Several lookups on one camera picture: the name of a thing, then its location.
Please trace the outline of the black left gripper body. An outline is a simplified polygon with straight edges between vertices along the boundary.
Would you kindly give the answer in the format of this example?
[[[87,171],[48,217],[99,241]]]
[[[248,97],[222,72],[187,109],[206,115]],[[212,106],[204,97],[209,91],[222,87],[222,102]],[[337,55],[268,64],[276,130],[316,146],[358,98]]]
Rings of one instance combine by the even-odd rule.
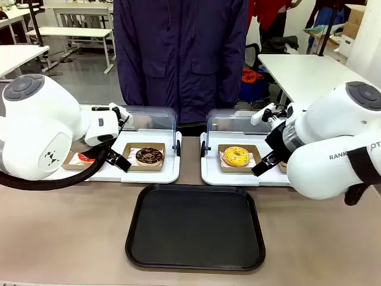
[[[115,152],[114,150],[110,148],[105,149],[105,161],[108,164],[116,164],[119,160],[119,153]]]

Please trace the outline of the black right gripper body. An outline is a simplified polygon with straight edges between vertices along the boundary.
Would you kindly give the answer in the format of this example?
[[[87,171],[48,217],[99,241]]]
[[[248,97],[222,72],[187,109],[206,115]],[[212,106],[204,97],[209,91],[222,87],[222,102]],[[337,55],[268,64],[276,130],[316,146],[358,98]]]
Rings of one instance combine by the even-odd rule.
[[[279,123],[266,137],[265,142],[271,148],[271,152],[264,157],[266,163],[288,162],[292,152],[287,148],[283,140],[285,127],[285,121]]]

